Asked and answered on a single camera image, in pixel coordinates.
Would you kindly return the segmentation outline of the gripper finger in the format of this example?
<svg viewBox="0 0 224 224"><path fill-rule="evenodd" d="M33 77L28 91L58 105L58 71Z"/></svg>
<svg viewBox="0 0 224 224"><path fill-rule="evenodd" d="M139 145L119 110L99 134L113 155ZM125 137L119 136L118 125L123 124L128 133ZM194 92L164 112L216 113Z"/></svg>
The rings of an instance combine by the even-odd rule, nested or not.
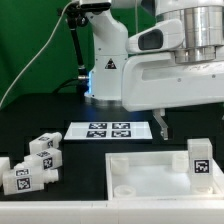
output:
<svg viewBox="0 0 224 224"><path fill-rule="evenodd" d="M154 109L153 116L160 126L160 134L164 140L168 139L168 125L164 121L165 110L164 109Z"/></svg>

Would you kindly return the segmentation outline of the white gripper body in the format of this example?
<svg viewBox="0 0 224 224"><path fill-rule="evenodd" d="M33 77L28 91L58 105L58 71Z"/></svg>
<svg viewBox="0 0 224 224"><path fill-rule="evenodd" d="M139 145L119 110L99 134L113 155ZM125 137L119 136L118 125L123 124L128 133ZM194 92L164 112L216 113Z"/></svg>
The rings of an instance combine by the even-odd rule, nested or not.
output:
<svg viewBox="0 0 224 224"><path fill-rule="evenodd" d="M121 99L128 111L224 102L224 60L176 64L171 52L133 56L123 69Z"/></svg>

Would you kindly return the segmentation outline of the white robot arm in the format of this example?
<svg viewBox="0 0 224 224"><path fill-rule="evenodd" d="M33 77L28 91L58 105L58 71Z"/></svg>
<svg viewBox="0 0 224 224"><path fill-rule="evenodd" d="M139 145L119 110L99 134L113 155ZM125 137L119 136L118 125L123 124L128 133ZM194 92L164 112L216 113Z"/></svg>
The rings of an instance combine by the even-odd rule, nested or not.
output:
<svg viewBox="0 0 224 224"><path fill-rule="evenodd" d="M156 24L133 36L113 8L142 6ZM94 37L87 102L151 110L224 102L224 0L79 0Z"/></svg>

